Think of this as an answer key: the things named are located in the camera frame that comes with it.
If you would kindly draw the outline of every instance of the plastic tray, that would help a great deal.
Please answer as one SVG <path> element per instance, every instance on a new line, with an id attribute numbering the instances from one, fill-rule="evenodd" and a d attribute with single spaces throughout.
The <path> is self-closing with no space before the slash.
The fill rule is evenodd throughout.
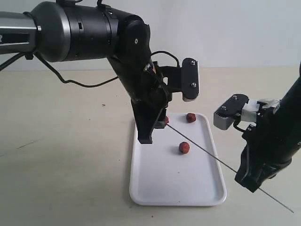
<path id="1" fill-rule="evenodd" d="M 217 156 L 208 119 L 186 122 L 186 114 L 168 113 L 169 125 Z M 141 145 L 134 133 L 129 192 L 139 205 L 215 206 L 227 196 L 219 162 L 169 127 L 155 129 L 153 144 Z M 178 145 L 190 144 L 188 154 Z"/>

